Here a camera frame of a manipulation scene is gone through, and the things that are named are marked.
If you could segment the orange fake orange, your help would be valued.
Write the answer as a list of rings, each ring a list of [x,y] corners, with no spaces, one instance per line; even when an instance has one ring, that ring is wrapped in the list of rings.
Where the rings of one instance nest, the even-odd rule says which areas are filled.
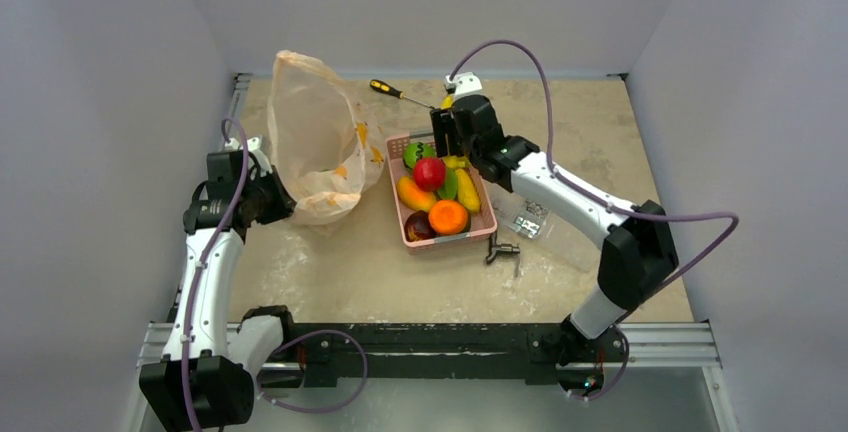
[[[457,235],[470,225],[468,210],[455,200],[439,200],[428,212],[429,222],[438,235]]]

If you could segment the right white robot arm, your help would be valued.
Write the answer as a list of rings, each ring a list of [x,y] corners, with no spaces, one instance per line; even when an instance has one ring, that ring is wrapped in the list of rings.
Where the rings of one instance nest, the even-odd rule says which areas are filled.
[[[555,164],[530,140],[504,133],[491,101],[475,94],[430,113],[436,150],[459,154],[486,181],[570,223],[600,251],[597,284],[565,319],[564,351],[584,359],[601,335],[634,311],[678,267],[661,206],[608,195]]]

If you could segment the red fake tomato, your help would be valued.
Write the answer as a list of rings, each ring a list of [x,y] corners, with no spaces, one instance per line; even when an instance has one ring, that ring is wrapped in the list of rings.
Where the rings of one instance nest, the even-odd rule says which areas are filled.
[[[446,166],[439,158],[422,158],[415,163],[413,179],[419,189],[435,192],[446,180]]]

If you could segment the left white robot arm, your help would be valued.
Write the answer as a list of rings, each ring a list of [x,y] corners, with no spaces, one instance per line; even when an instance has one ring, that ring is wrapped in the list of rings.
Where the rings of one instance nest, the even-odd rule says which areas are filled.
[[[140,369],[140,390],[167,431],[246,423],[265,360],[287,360],[298,347],[284,306],[249,310],[234,336],[227,319],[248,229],[289,217],[294,201],[257,148],[232,143],[206,163],[183,214],[186,264],[171,332],[160,358]]]

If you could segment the yellow fake banana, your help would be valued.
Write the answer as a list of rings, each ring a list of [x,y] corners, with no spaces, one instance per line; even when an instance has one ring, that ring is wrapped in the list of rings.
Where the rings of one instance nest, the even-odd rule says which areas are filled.
[[[440,156],[464,158],[465,154],[462,150],[462,144],[457,131],[456,122],[452,115],[453,102],[454,97],[451,94],[448,94],[444,97],[441,103],[442,114],[440,117],[440,123],[442,132],[440,136],[440,144],[442,151],[440,152]]]

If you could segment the green striped fake watermelon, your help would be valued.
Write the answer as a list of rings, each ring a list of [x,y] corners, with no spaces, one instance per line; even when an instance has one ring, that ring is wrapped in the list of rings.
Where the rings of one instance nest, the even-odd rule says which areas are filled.
[[[410,171],[424,158],[437,158],[437,153],[432,145],[423,142],[410,142],[402,155],[403,164]]]

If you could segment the orange yellow fake mango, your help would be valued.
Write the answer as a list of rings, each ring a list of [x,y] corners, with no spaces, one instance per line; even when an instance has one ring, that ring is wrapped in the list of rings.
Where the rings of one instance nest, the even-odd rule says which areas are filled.
[[[409,176],[401,177],[395,185],[398,200],[415,212],[429,212],[438,201],[433,192],[422,190]]]

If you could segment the dark brown fake fruit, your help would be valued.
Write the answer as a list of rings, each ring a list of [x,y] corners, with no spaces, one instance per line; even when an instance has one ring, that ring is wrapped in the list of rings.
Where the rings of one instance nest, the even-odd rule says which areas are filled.
[[[429,222],[429,214],[425,211],[413,212],[404,222],[404,236],[408,242],[431,240],[437,237],[437,232]]]

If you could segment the translucent orange plastic bag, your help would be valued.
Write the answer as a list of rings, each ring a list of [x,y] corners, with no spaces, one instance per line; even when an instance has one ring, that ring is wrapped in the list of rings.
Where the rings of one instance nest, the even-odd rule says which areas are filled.
[[[335,232],[387,164],[375,115],[324,62],[288,50],[276,54],[266,113],[270,159],[295,201],[289,221]]]

